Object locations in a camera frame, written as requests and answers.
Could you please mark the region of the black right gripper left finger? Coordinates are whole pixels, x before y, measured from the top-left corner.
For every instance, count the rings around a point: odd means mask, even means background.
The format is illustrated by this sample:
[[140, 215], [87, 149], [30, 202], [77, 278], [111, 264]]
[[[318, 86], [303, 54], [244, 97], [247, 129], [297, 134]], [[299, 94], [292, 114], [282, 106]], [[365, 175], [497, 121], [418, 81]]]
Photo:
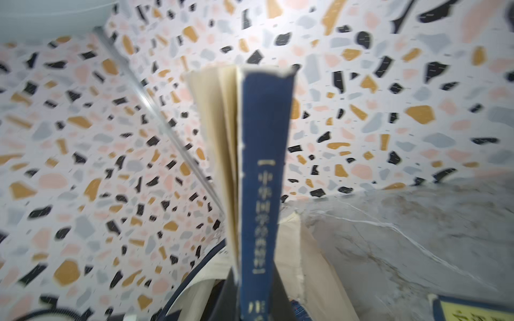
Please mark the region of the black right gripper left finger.
[[208, 321], [239, 321], [239, 286], [230, 270]]

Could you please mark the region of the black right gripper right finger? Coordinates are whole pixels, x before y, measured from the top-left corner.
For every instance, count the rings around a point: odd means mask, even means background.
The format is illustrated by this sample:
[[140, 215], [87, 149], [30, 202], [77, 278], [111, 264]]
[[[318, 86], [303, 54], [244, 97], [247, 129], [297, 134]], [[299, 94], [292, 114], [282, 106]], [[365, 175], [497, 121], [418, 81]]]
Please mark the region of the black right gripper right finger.
[[273, 274], [273, 321], [297, 321], [276, 267]]

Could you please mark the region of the beige canvas floral tote bag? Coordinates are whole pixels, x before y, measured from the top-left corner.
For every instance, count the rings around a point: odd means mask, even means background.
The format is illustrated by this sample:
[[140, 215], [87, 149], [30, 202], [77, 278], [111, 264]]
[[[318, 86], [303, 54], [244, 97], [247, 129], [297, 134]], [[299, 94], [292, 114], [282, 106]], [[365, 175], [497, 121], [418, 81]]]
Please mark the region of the beige canvas floral tote bag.
[[[358, 320], [335, 268], [297, 213], [278, 226], [274, 267], [278, 269], [297, 320]], [[154, 320], [208, 320], [230, 267], [220, 242], [178, 287]], [[273, 320], [273, 287], [269, 320]]]

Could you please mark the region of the blue book yellow label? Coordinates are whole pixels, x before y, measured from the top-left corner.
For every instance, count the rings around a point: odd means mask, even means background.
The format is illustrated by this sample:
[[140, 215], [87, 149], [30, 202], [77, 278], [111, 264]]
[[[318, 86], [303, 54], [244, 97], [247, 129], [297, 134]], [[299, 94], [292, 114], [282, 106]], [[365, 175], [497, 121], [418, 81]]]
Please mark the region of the blue book yellow label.
[[498, 304], [436, 294], [428, 301], [435, 321], [513, 321], [513, 308]]

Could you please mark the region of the blue book barcode back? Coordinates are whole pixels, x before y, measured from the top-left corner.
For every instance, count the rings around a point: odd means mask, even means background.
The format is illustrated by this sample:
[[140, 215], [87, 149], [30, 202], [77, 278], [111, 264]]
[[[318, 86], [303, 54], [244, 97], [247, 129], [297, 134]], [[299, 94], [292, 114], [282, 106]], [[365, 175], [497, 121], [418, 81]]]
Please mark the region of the blue book barcode back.
[[297, 72], [239, 65], [191, 72], [242, 320], [269, 320], [286, 145]]

